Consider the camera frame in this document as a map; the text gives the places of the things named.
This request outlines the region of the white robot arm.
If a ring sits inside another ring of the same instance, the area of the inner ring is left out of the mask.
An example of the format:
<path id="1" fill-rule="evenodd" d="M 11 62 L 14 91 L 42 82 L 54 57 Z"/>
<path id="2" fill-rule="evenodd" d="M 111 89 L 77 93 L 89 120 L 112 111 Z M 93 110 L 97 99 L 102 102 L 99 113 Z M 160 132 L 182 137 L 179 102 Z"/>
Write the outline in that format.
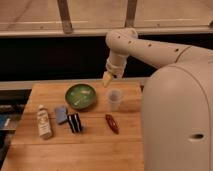
<path id="1" fill-rule="evenodd" d="M 132 56 L 157 70 L 145 83 L 145 171 L 213 171 L 213 50 L 143 40 L 133 28 L 106 34 L 103 78 L 122 77 Z"/>

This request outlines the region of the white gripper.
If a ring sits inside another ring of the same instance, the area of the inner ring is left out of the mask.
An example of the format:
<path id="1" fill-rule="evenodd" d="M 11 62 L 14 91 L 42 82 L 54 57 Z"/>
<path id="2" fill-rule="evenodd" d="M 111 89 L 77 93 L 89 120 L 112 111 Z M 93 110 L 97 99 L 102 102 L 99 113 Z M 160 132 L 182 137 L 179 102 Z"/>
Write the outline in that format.
<path id="1" fill-rule="evenodd" d="M 114 76 L 117 78 L 122 78 L 124 74 L 124 70 L 126 67 L 126 62 L 120 64 L 113 64 L 110 60 L 106 62 L 107 71 L 104 72 L 102 83 L 104 87 L 107 87 L 110 82 L 113 80 Z"/>

